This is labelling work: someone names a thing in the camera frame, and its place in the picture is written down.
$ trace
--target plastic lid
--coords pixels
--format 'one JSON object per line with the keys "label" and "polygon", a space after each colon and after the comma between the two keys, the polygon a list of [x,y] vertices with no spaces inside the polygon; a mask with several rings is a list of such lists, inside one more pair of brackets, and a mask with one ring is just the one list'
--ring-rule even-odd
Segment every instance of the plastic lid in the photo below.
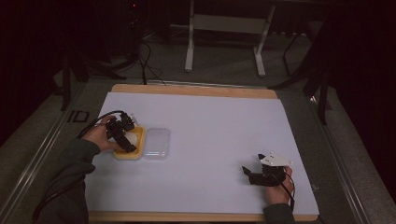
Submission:
{"label": "plastic lid", "polygon": [[150,161],[165,160],[169,156],[171,132],[163,128],[150,128],[146,132],[144,158]]}

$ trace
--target table leg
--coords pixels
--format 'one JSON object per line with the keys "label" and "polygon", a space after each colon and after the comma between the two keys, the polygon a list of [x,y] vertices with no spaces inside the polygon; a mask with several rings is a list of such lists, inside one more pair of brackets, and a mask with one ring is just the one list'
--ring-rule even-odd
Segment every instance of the table leg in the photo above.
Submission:
{"label": "table leg", "polygon": [[254,58],[256,59],[256,66],[257,66],[257,72],[260,77],[265,76],[265,70],[264,70],[264,64],[262,62],[262,46],[264,45],[265,42],[265,37],[268,35],[268,30],[271,25],[271,20],[275,12],[275,6],[271,6],[268,16],[266,19],[266,22],[264,23],[264,26],[262,27],[262,38],[260,39],[260,43],[257,47],[254,47]]}
{"label": "table leg", "polygon": [[190,0],[190,26],[189,26],[189,45],[187,46],[186,72],[192,71],[192,59],[194,56],[194,0]]}

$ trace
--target person's left hand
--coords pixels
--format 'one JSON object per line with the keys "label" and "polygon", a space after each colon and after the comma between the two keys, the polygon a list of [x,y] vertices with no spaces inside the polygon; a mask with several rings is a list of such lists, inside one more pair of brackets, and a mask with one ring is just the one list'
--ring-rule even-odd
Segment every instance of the person's left hand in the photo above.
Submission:
{"label": "person's left hand", "polygon": [[104,117],[99,124],[92,127],[87,133],[85,133],[84,136],[82,136],[82,139],[95,143],[97,146],[99,146],[101,151],[118,148],[119,145],[117,143],[108,141],[106,135],[106,124],[109,120],[114,118],[114,116]]}

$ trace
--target metal stand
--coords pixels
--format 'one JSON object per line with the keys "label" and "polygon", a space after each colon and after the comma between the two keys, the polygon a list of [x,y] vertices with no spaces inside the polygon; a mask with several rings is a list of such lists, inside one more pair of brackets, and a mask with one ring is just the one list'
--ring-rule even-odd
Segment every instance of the metal stand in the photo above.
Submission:
{"label": "metal stand", "polygon": [[266,20],[263,19],[248,19],[236,17],[222,17],[194,14],[194,0],[190,0],[190,31],[189,31],[189,45],[187,47],[187,57],[185,71],[192,71],[192,61],[194,54],[194,29],[198,30],[213,30],[224,32],[237,32],[247,34],[261,35],[261,39],[257,47],[254,47],[253,53],[256,61],[257,71],[260,77],[265,76],[264,65],[262,62],[262,47],[265,38],[268,35],[268,30],[271,25],[271,20],[275,12],[275,6],[270,6]]}

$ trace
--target cable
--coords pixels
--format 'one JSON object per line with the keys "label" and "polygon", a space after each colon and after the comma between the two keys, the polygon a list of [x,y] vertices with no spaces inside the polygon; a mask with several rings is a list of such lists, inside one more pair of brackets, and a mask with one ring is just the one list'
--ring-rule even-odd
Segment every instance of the cable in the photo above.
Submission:
{"label": "cable", "polygon": [[102,115],[101,117],[99,117],[99,118],[97,118],[97,119],[94,119],[90,124],[88,124],[87,127],[83,128],[83,129],[81,130],[81,132],[78,134],[77,138],[81,138],[82,136],[84,136],[84,134],[86,134],[86,133],[88,132],[88,130],[89,130],[91,127],[93,127],[93,126],[94,126],[99,120],[101,120],[102,118],[104,118],[104,117],[106,117],[106,116],[109,116],[109,115],[111,115],[111,114],[115,114],[115,113],[124,114],[125,112],[123,112],[122,110],[114,110],[114,111],[111,111],[111,112],[108,112],[108,113]]}
{"label": "cable", "polygon": [[82,178],[78,179],[76,182],[71,183],[69,186],[65,187],[64,189],[60,189],[57,192],[53,193],[50,195],[48,198],[43,200],[36,208],[35,211],[33,212],[33,222],[36,222],[38,220],[38,217],[40,216],[41,210],[43,209],[44,206],[46,206],[49,202],[57,198],[63,193],[66,193],[70,189],[73,189],[74,187],[83,184],[84,183],[85,176]]}
{"label": "cable", "polygon": [[290,191],[288,190],[288,188],[286,188],[286,186],[282,183],[282,181],[280,181],[274,174],[271,174],[271,176],[273,178],[275,178],[277,180],[277,182],[279,182],[280,186],[282,186],[282,188],[288,193],[288,195],[290,197],[290,209],[291,209],[291,212],[293,212],[293,210],[294,210],[294,194],[295,194],[294,181],[290,175],[288,175],[287,173],[285,173],[285,175],[287,175],[290,178],[291,184],[293,185],[293,194],[292,195],[291,195]]}

